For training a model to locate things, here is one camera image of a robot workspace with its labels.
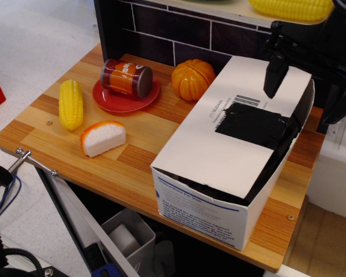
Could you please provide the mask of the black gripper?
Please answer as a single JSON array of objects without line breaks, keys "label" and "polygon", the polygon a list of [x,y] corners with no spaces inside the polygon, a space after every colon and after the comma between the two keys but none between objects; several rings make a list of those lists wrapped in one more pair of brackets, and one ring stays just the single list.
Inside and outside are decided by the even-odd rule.
[{"label": "black gripper", "polygon": [[272,22],[264,46],[269,60],[264,92],[269,98],[274,98],[291,66],[333,83],[322,116],[326,125],[346,116],[346,1],[333,4],[331,14],[319,24]]}]

